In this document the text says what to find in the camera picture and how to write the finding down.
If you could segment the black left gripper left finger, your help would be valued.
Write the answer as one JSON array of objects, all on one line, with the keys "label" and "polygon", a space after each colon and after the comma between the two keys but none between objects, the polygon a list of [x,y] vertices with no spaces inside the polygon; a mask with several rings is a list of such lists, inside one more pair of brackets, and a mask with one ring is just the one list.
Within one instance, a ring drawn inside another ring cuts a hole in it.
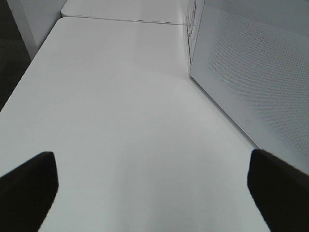
[{"label": "black left gripper left finger", "polygon": [[0,178],[0,230],[37,232],[58,191],[53,152],[42,152]]}]

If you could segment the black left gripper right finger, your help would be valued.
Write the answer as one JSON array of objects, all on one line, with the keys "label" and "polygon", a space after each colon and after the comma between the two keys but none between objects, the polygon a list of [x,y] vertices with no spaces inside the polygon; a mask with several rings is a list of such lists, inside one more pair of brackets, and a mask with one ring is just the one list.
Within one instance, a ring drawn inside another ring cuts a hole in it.
[{"label": "black left gripper right finger", "polygon": [[309,230],[309,177],[271,153],[251,153],[247,186],[272,232]]}]

